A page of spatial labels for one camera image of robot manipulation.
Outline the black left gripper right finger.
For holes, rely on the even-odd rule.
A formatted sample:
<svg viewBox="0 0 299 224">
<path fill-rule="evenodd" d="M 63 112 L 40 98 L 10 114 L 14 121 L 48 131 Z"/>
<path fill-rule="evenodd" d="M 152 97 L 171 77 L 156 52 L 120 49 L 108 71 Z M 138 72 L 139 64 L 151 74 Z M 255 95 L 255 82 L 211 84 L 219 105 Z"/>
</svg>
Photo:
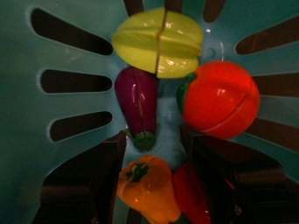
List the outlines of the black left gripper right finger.
<svg viewBox="0 0 299 224">
<path fill-rule="evenodd" d="M 180 127 L 212 224 L 299 224 L 299 184 L 259 151 Z"/>
</svg>

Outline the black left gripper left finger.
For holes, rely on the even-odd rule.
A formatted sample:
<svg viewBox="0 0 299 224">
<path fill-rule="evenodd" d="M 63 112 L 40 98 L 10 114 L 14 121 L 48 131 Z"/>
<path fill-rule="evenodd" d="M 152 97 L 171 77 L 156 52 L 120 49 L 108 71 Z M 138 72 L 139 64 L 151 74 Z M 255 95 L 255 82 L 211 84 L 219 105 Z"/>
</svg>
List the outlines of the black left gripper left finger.
<svg viewBox="0 0 299 224">
<path fill-rule="evenodd" d="M 51 172 L 32 224 L 112 224 L 126 147 L 120 131 Z"/>
</svg>

